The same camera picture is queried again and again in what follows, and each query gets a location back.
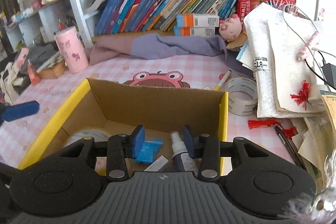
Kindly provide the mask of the yellow tape roll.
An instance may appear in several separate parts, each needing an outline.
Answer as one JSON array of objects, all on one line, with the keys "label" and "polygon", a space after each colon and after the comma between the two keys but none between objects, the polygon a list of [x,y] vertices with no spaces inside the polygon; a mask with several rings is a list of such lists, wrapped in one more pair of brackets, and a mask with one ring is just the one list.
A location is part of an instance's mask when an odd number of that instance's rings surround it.
[{"label": "yellow tape roll", "polygon": [[64,143],[64,147],[82,139],[82,138],[88,138],[92,137],[94,141],[107,141],[110,135],[100,129],[96,128],[89,128],[89,129],[83,129],[79,132],[74,133],[71,135]]}]

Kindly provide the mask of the blue object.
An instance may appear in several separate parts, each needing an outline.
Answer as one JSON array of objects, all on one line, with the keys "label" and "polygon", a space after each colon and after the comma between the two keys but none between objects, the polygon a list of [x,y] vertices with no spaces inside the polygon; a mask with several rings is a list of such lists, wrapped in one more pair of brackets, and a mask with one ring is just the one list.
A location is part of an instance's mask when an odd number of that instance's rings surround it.
[{"label": "blue object", "polygon": [[135,158],[135,162],[143,164],[152,164],[159,149],[163,146],[162,139],[149,139],[144,141],[139,154]]}]

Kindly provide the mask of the white spray bottle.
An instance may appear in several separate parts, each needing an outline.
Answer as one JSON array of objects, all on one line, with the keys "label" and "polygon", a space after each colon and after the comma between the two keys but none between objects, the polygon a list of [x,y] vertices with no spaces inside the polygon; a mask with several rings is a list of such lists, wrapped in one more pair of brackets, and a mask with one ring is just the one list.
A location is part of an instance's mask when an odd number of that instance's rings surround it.
[{"label": "white spray bottle", "polygon": [[195,161],[190,158],[184,141],[181,139],[179,132],[173,131],[171,134],[173,156],[172,161],[178,172],[193,172],[198,175],[198,169]]}]

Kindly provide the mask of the small white red box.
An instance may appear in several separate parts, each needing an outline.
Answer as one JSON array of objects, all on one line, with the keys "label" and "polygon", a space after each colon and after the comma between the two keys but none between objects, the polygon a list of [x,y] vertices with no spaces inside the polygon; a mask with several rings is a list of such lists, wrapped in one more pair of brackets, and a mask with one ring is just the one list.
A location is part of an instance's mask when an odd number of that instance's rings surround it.
[{"label": "small white red box", "polygon": [[169,160],[163,155],[160,156],[156,161],[149,165],[144,171],[145,172],[163,172],[169,163]]}]

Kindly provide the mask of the yellow cardboard box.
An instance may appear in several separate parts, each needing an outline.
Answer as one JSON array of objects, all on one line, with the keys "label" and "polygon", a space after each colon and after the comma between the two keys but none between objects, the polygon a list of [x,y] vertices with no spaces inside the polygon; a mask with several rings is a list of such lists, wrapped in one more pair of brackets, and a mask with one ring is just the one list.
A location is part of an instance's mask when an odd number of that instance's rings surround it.
[{"label": "yellow cardboard box", "polygon": [[171,159],[170,133],[189,125],[195,134],[227,135],[228,94],[190,88],[122,85],[85,79],[65,100],[19,164],[23,169],[62,147],[82,129],[129,134],[144,125],[148,139],[161,138],[158,151]]}]

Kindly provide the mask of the pink pump bottle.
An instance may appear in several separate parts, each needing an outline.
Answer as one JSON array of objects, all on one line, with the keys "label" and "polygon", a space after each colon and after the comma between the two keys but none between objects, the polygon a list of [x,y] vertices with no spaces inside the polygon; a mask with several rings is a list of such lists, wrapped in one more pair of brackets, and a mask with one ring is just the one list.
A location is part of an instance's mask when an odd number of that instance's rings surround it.
[{"label": "pink pump bottle", "polygon": [[30,60],[28,60],[27,73],[29,75],[31,84],[37,86],[40,83],[41,79]]}]

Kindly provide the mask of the grey garment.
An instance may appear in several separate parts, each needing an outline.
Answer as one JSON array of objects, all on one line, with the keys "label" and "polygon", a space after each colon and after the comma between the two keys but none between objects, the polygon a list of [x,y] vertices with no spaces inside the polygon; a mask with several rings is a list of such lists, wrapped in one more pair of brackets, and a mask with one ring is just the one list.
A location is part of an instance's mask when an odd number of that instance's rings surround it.
[{"label": "grey garment", "polygon": [[58,51],[55,43],[47,43],[42,46],[30,46],[28,49],[29,52],[26,56],[25,62],[19,71],[22,75],[28,75],[27,67],[29,61],[35,69],[38,69]]}]

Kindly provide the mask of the yellow white marker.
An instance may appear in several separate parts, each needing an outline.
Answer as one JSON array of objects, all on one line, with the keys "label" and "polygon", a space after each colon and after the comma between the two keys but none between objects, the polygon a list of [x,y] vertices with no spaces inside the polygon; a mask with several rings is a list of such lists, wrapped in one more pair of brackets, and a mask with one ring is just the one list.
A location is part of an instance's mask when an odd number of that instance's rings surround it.
[{"label": "yellow white marker", "polygon": [[231,70],[228,70],[226,73],[222,75],[220,78],[220,81],[217,83],[217,85],[213,88],[213,90],[219,91],[224,86],[226,81],[231,77]]}]

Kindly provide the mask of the white tape roll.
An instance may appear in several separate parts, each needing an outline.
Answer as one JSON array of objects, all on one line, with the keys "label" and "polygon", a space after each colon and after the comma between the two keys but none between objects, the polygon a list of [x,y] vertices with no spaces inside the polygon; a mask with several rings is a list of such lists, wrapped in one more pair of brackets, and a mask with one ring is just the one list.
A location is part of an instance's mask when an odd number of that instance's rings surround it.
[{"label": "white tape roll", "polygon": [[235,77],[228,81],[226,91],[229,93],[228,108],[232,114],[247,117],[257,108],[257,84],[245,77]]}]

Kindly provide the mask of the pink cylindrical container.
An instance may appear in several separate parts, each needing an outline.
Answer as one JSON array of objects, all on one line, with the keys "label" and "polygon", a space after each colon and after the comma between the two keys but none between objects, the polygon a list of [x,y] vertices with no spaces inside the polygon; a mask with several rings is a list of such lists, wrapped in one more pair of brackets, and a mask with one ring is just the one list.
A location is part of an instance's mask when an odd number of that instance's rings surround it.
[{"label": "pink cylindrical container", "polygon": [[71,73],[79,73],[89,65],[84,47],[75,27],[59,31],[54,38]]}]

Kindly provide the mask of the pink checkered tablecloth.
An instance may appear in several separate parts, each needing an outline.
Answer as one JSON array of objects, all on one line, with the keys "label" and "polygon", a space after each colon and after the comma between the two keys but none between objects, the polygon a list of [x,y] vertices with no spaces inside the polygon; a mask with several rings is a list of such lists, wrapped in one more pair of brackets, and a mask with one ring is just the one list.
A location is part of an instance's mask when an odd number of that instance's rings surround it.
[{"label": "pink checkered tablecloth", "polygon": [[174,56],[159,60],[140,60],[116,57],[89,66],[72,74],[65,72],[58,79],[43,79],[36,86],[30,85],[16,100],[23,103],[36,100],[40,104],[37,114],[1,125],[1,162],[17,167],[39,133],[63,102],[86,78],[114,81],[123,84],[139,72],[167,73],[178,71],[183,81],[194,89],[212,89],[221,75],[229,70],[222,55]]}]

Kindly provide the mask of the pink purple cloth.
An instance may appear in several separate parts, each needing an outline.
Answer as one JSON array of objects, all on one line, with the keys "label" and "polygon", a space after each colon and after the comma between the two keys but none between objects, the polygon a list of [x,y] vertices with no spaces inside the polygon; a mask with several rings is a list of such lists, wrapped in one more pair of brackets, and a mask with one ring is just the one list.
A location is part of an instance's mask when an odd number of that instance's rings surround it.
[{"label": "pink purple cloth", "polygon": [[112,59],[118,55],[128,55],[138,59],[156,60],[181,55],[224,56],[227,67],[249,77],[253,72],[236,60],[237,53],[226,49],[221,36],[160,36],[145,34],[141,36],[103,36],[92,48],[84,50],[90,65]]}]

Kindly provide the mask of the white paper bags stack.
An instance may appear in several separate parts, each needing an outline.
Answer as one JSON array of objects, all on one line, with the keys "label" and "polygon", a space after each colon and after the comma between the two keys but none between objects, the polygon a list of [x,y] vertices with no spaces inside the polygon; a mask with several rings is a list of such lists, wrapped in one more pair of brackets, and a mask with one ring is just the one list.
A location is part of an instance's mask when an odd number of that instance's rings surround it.
[{"label": "white paper bags stack", "polygon": [[257,82],[257,117],[303,118],[323,112],[321,101],[304,104],[293,98],[303,82],[313,85],[308,68],[312,55],[306,60],[297,56],[310,39],[320,41],[321,35],[315,34],[321,32],[319,24],[261,3],[244,18],[244,27],[248,47],[238,60],[250,54],[245,64]]}]

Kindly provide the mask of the lower orange white box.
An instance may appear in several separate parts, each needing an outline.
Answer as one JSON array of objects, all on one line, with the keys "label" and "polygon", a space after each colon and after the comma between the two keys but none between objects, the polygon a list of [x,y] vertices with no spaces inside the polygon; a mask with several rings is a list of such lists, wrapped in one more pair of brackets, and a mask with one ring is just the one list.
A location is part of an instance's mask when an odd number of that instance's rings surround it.
[{"label": "lower orange white box", "polygon": [[183,28],[174,27],[174,35],[208,37],[208,36],[214,36],[215,30],[216,30],[215,27],[183,27]]}]

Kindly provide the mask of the upper orange white box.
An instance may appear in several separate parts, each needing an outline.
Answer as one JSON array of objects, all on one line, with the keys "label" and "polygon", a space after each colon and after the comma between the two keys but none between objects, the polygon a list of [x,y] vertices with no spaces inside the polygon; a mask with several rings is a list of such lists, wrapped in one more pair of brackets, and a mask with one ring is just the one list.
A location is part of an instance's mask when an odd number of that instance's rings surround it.
[{"label": "upper orange white box", "polygon": [[214,14],[178,14],[176,22],[178,28],[218,27],[219,17]]}]

